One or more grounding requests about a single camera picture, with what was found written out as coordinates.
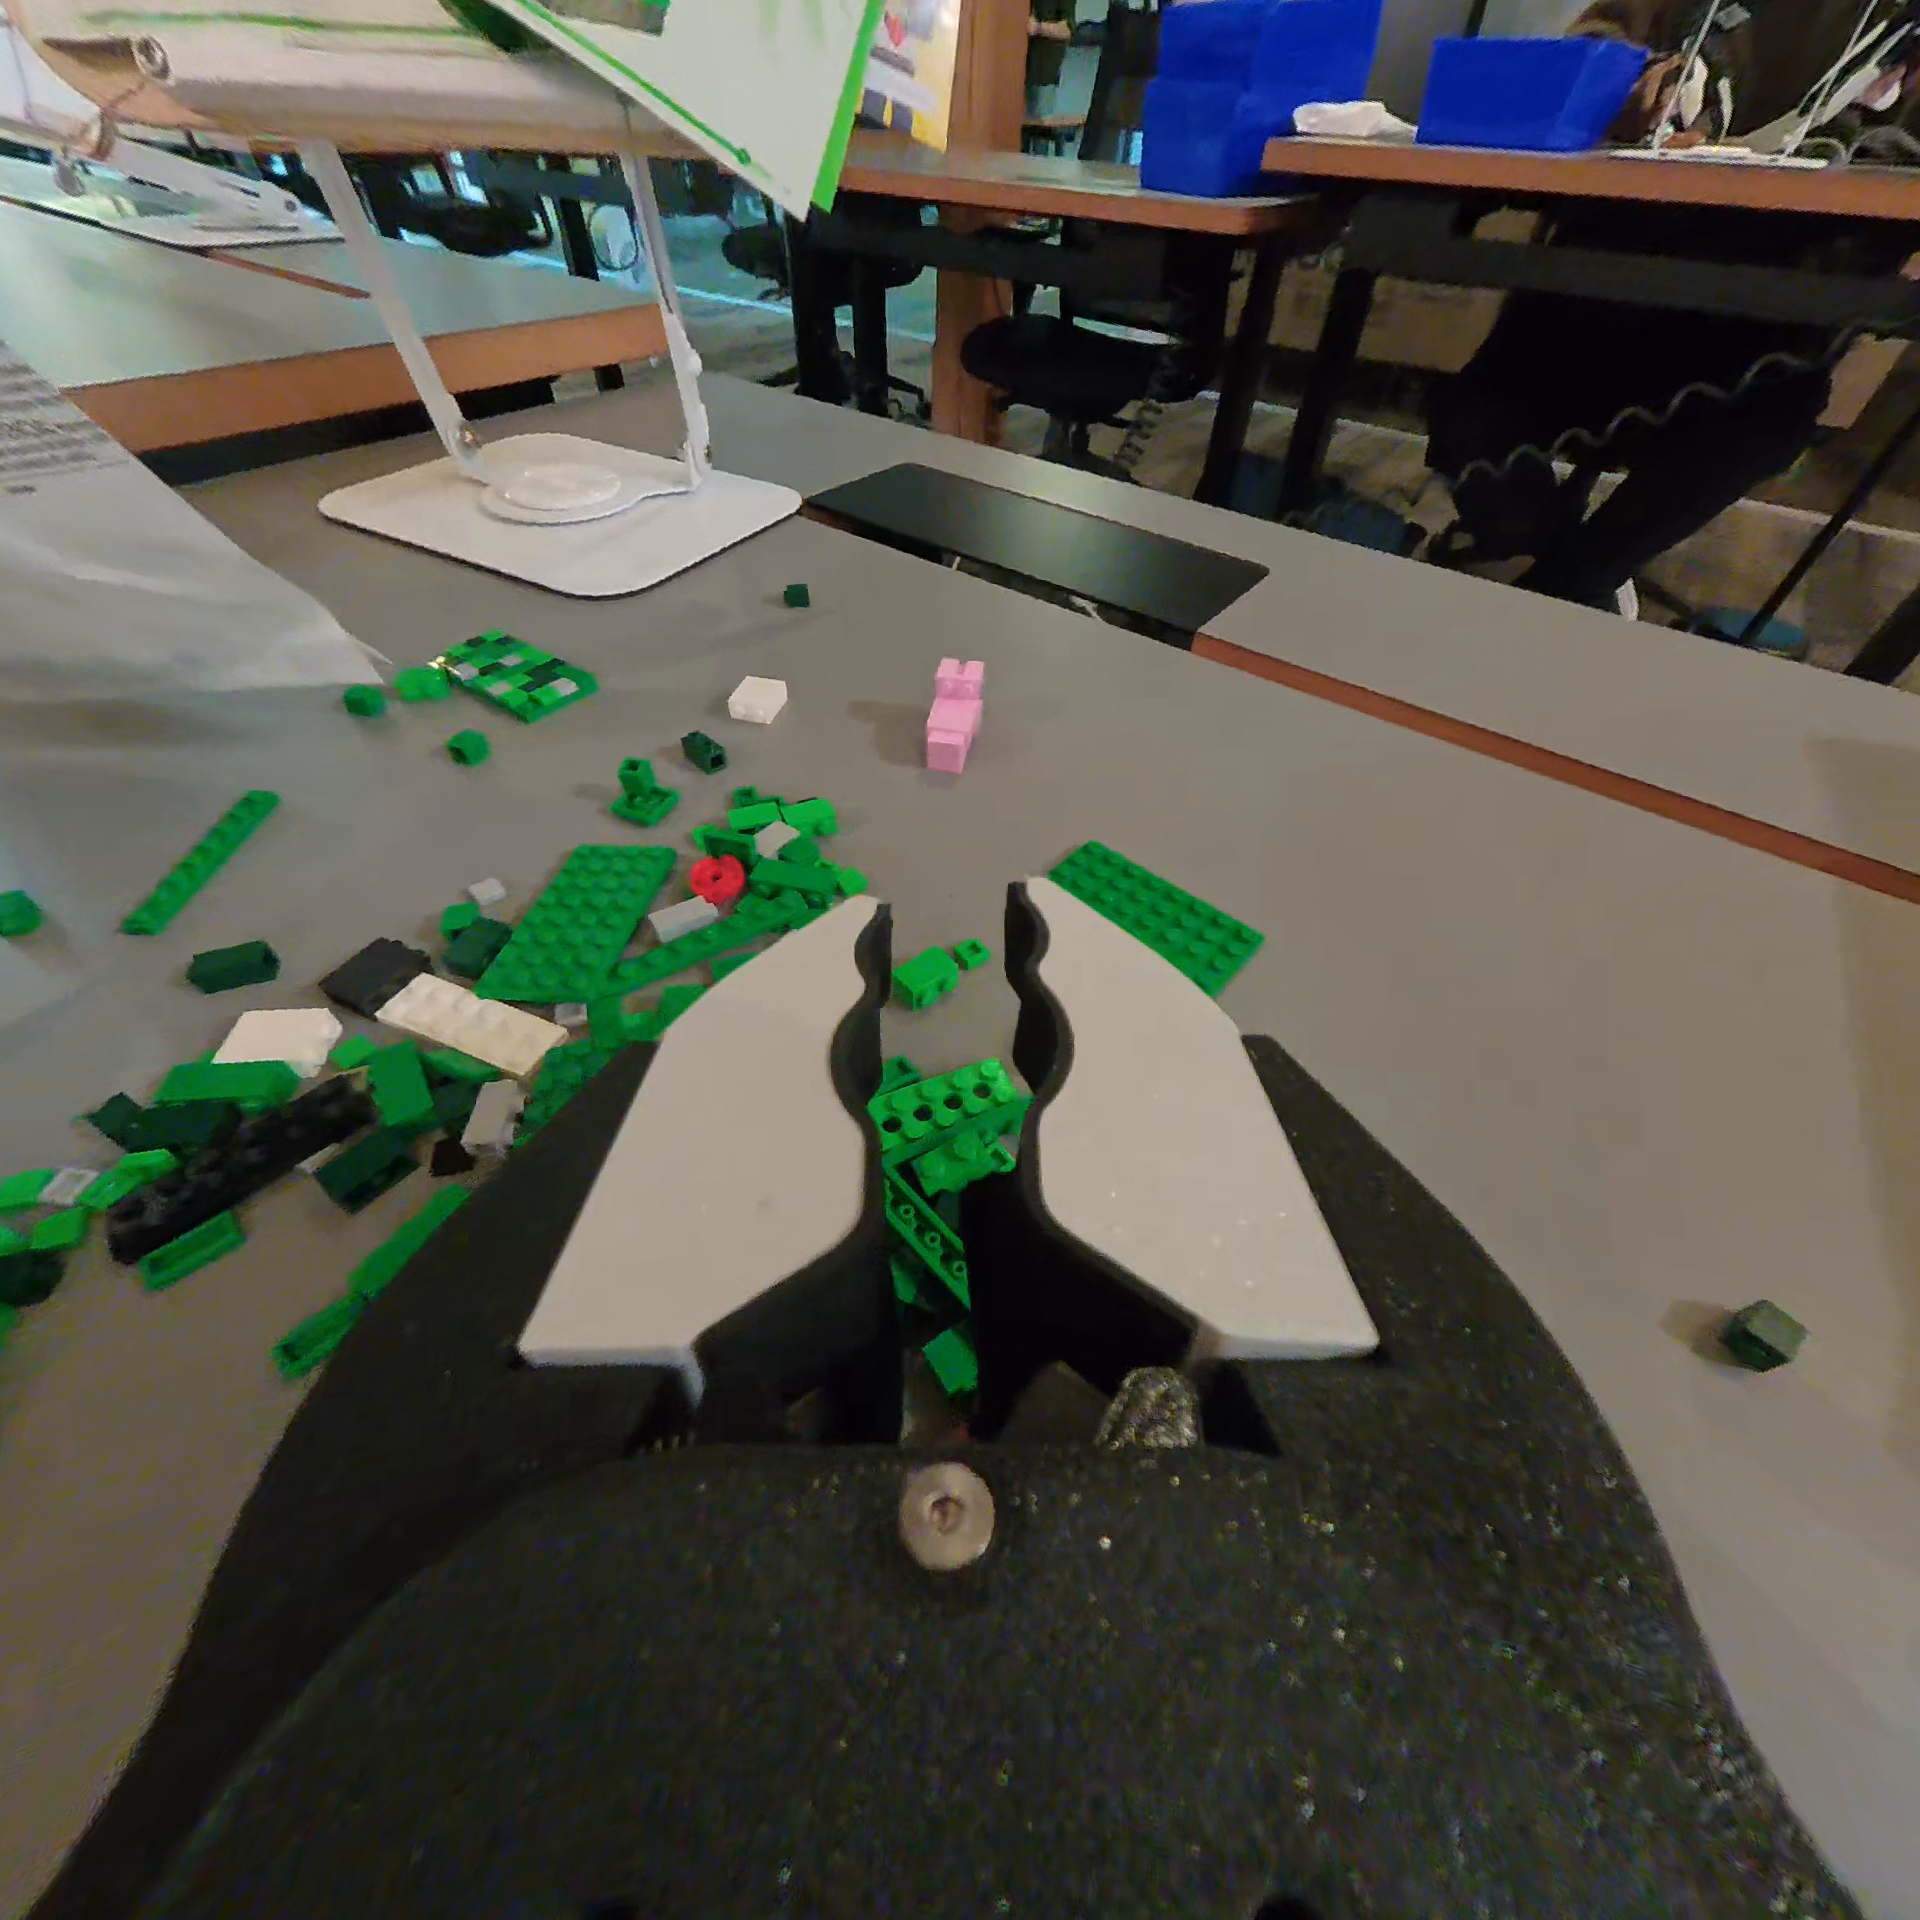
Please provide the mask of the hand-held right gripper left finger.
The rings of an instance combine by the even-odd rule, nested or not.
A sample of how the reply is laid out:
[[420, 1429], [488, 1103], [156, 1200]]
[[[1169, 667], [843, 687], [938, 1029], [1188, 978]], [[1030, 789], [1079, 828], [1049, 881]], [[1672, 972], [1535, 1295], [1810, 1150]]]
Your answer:
[[533, 1368], [651, 1366], [693, 1405], [791, 1396], [891, 1320], [879, 1004], [891, 910], [857, 893], [666, 1029], [519, 1333]]

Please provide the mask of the white printed paper bag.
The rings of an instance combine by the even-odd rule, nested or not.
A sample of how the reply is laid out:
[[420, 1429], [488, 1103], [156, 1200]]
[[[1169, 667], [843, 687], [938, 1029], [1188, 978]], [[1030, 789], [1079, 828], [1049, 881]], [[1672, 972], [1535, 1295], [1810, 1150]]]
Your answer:
[[4, 346], [4, 702], [374, 681], [374, 654]]

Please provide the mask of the grey desk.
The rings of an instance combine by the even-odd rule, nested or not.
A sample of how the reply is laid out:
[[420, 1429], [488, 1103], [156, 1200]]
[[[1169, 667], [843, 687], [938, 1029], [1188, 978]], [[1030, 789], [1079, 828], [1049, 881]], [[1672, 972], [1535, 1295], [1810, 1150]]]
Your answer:
[[[199, 509], [395, 661], [504, 628], [600, 696], [504, 726], [357, 721], [328, 692], [4, 710], [4, 881], [59, 1000], [4, 1037], [4, 1167], [205, 1048], [179, 984], [264, 937], [287, 1000], [428, 940], [464, 881], [528, 893], [609, 834], [625, 755], [732, 735], [735, 780], [827, 792], [900, 948], [1000, 940], [1002, 888], [1083, 840], [1262, 929], [1223, 1002], [1340, 1096], [1525, 1289], [1655, 1505], [1744, 1724], [1877, 1917], [1917, 1917], [1917, 908], [1340, 702], [792, 519], [631, 605], [568, 605], [329, 529], [416, 447], [209, 487]], [[808, 610], [781, 588], [808, 581]], [[925, 765], [939, 659], [984, 659], [968, 770]], [[772, 726], [728, 719], [785, 679]], [[153, 937], [121, 918], [245, 789], [280, 807]], [[1744, 1370], [1719, 1325], [1805, 1329]]]

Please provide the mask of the long white plate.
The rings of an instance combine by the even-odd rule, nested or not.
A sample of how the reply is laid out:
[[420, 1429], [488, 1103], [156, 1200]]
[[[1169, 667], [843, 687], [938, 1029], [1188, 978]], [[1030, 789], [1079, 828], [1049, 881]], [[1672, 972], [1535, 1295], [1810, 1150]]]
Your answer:
[[568, 1043], [568, 1029], [499, 1000], [479, 1000], [457, 978], [419, 972], [374, 1015], [378, 1024], [435, 1048], [460, 1052], [506, 1078], [528, 1078], [544, 1054]]

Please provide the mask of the white wedge plate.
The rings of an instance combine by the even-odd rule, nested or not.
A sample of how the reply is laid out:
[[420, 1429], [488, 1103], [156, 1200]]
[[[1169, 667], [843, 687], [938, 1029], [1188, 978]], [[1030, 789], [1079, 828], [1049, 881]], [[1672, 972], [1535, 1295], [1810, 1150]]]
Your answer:
[[338, 1040], [342, 1018], [322, 1004], [251, 1009], [218, 1040], [213, 1064], [287, 1064], [317, 1078]]

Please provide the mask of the green mosaic plate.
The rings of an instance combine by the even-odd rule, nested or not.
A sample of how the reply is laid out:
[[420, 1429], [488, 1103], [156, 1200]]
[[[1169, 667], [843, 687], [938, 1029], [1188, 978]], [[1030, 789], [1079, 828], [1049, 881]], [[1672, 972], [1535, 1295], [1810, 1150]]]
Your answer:
[[428, 659], [449, 687], [488, 702], [522, 726], [597, 696], [597, 677], [516, 632], [477, 632]]

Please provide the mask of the green hollow tile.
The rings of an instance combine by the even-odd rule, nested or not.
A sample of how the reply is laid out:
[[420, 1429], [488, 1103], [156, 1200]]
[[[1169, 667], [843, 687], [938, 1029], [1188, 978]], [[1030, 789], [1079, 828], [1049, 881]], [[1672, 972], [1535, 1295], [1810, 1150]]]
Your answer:
[[245, 1243], [245, 1223], [239, 1212], [218, 1212], [187, 1234], [153, 1247], [137, 1261], [137, 1279], [146, 1293], [163, 1293], [187, 1276], [224, 1261]]

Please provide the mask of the long narrow green plate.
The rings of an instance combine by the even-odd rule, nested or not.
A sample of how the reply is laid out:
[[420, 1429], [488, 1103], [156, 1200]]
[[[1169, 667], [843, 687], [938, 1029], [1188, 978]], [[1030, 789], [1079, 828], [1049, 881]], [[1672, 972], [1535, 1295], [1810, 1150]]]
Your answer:
[[280, 792], [245, 789], [221, 817], [149, 883], [149, 890], [121, 918], [127, 937], [156, 937], [187, 914], [187, 908], [221, 874], [239, 849], [260, 828]]

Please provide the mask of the black office chair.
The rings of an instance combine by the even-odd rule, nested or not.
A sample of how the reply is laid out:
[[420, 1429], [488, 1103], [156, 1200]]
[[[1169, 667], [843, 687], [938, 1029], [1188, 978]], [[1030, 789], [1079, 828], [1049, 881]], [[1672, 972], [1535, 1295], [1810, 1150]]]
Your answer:
[[1002, 406], [1044, 415], [1044, 460], [1118, 480], [1134, 477], [1163, 411], [1198, 391], [1180, 339], [1137, 341], [1043, 313], [977, 324], [960, 362]]

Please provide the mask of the grey table with wooden edge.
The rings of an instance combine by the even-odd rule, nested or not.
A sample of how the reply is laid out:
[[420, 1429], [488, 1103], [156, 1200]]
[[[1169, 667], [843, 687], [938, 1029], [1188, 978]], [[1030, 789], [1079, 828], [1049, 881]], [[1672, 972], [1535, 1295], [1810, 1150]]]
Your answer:
[[[655, 303], [608, 280], [378, 248], [453, 394], [666, 348]], [[8, 202], [4, 341], [137, 453], [416, 398], [338, 240], [172, 251]]]

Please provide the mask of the wooden table with black legs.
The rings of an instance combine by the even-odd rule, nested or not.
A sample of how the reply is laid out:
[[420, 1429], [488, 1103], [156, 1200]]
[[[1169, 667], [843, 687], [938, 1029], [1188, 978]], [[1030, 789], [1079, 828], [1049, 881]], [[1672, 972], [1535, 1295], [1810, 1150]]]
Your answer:
[[1018, 214], [1091, 223], [1128, 236], [1203, 236], [1249, 255], [1195, 490], [1198, 500], [1223, 501], [1261, 398], [1284, 268], [1333, 237], [1333, 204], [1316, 194], [1188, 200], [1146, 190], [1134, 165], [956, 148], [938, 152], [861, 129], [830, 213], [810, 213], [792, 231], [804, 246], [791, 270], [792, 321], [810, 324], [821, 309], [808, 274], [831, 251], [858, 268], [879, 260], [929, 268], [938, 274], [929, 426], [956, 439], [995, 445], [989, 389], [960, 362], [968, 332], [995, 316], [995, 295], [1030, 280], [1100, 301], [1118, 283], [1088, 251], [1015, 240]]
[[1838, 348], [1917, 335], [1917, 165], [1280, 139], [1340, 200], [1340, 268], [1286, 445], [1280, 517], [1322, 493], [1334, 402], [1381, 280], [1820, 327]]

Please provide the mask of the blue storage bin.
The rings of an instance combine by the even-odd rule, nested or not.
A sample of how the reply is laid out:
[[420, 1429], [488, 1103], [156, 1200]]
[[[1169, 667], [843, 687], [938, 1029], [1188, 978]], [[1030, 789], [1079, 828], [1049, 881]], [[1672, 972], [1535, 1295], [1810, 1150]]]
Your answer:
[[1586, 152], [1646, 69], [1646, 50], [1590, 37], [1445, 37], [1433, 43], [1419, 148]]
[[1262, 148], [1302, 104], [1366, 98], [1381, 3], [1172, 3], [1143, 98], [1141, 184], [1188, 200], [1243, 200]]

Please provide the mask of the green printed instruction booklet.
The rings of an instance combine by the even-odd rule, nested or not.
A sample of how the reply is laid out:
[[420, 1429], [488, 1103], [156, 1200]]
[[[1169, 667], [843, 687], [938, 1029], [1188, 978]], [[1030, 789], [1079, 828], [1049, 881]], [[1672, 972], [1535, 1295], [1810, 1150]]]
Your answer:
[[335, 148], [716, 160], [830, 204], [879, 3], [9, 3], [63, 77], [161, 128]]

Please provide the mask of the yellow toy box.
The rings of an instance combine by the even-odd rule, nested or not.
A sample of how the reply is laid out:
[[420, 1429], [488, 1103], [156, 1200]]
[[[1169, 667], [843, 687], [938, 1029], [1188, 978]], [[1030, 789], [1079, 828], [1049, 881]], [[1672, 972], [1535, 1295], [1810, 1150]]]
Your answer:
[[879, 3], [857, 128], [948, 150], [964, 3]]

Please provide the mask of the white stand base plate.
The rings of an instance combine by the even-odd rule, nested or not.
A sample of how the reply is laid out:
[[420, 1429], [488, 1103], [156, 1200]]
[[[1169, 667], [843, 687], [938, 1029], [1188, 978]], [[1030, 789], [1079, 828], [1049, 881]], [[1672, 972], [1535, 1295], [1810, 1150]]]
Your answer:
[[[87, 104], [95, 108], [91, 129], [113, 132], [123, 125], [161, 129], [161, 125], [129, 120], [116, 108], [101, 108], [91, 98]], [[701, 359], [685, 335], [681, 298], [670, 264], [655, 187], [651, 179], [651, 152], [625, 148], [588, 156], [618, 156], [626, 202], [632, 209], [638, 255], [643, 258], [655, 295], [666, 359], [679, 391], [681, 439], [673, 453], [600, 445], [558, 426], [484, 439], [441, 381], [432, 348], [400, 301], [373, 218], [346, 174], [346, 148], [317, 136], [248, 139], [295, 143], [300, 152], [300, 165], [317, 179], [322, 204], [346, 240], [350, 260], [366, 277], [366, 289], [441, 439], [441, 458], [432, 462], [322, 496], [320, 513], [329, 523], [436, 557], [469, 562], [554, 595], [626, 598], [796, 517], [796, 490], [724, 474], [712, 462]]]

